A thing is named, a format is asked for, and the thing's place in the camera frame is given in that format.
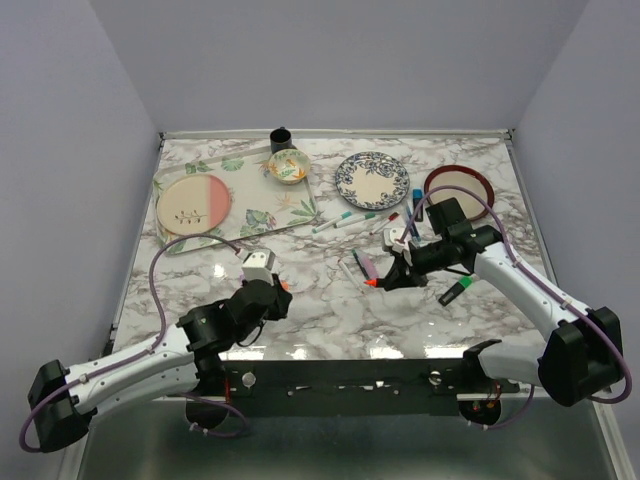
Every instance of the gray wall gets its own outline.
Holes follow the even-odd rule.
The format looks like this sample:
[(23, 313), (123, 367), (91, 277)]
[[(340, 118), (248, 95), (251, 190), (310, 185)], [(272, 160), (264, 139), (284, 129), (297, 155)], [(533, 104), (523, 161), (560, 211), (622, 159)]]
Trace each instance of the gray wall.
[(586, 0), (90, 0), (158, 128), (516, 125)]
[[(516, 136), (560, 285), (622, 319), (640, 378), (640, 3), (592, 0)], [(640, 472), (640, 387), (615, 407)]]
[(86, 0), (0, 15), (0, 478), (52, 479), (18, 430), (37, 368), (106, 340), (157, 135)]

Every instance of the leaf pattern placemat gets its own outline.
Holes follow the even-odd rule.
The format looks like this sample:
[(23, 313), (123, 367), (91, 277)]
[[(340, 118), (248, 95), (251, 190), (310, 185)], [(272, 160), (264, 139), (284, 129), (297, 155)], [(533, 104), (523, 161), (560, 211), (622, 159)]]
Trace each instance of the leaf pattern placemat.
[[(270, 156), (271, 149), (262, 147), (158, 170), (153, 177), (154, 205), (158, 204), (164, 189), (176, 180), (194, 173), (209, 173), (220, 178), (231, 194), (231, 211), (220, 225), (208, 232), (212, 235), (237, 240), (310, 222), (317, 212), (309, 181), (305, 178), (295, 185), (280, 183), (267, 168)], [(157, 214), (155, 221), (161, 245), (179, 237), (160, 224)], [(191, 238), (175, 244), (167, 253), (175, 255), (217, 243), (206, 238)]]

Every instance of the floral bowl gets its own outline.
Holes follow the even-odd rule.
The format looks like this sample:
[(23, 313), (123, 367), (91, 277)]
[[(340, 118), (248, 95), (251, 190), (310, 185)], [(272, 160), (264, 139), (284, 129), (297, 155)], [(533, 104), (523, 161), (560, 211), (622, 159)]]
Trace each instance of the floral bowl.
[(311, 160), (300, 150), (288, 148), (271, 155), (268, 168), (282, 183), (294, 185), (307, 176), (311, 170)]

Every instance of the red rimmed plate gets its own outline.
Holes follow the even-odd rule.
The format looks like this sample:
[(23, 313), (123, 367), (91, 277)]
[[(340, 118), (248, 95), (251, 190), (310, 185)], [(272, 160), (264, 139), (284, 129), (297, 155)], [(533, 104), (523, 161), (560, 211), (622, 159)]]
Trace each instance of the red rimmed plate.
[[(429, 174), (424, 182), (424, 191), (428, 192), (436, 187), (454, 185), (464, 187), (483, 198), (490, 207), (493, 207), (495, 193), (489, 181), (473, 168), (461, 165), (444, 165), (436, 168)], [(455, 197), (460, 202), (465, 216), (471, 220), (478, 220), (489, 212), (475, 198), (459, 190), (442, 190), (431, 195), (427, 201), (430, 205)]]

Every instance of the plate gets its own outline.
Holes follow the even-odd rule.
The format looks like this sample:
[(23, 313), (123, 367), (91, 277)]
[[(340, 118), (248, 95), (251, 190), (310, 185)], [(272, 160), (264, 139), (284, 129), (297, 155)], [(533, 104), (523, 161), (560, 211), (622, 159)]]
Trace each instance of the plate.
[[(495, 200), (495, 194), (489, 181), (479, 172), (469, 167), (463, 167), (461, 165), (445, 165), (436, 168), (429, 174), (427, 180), (424, 182), (425, 193), (436, 187), (444, 185), (454, 185), (457, 187), (464, 187), (467, 190), (471, 190), (483, 198), (490, 207), (493, 207)], [(484, 217), (489, 212), (471, 195), (467, 195), (464, 192), (458, 190), (442, 190), (436, 192), (427, 200), (430, 205), (441, 202), (448, 198), (455, 197), (460, 202), (462, 211), (465, 216), (471, 220), (478, 220)]]
[(178, 235), (204, 233), (231, 209), (229, 189), (218, 177), (193, 174), (173, 182), (158, 199), (156, 213), (164, 228)]
[(409, 173), (395, 158), (381, 152), (351, 155), (336, 170), (336, 187), (344, 199), (366, 210), (384, 210), (409, 191)]

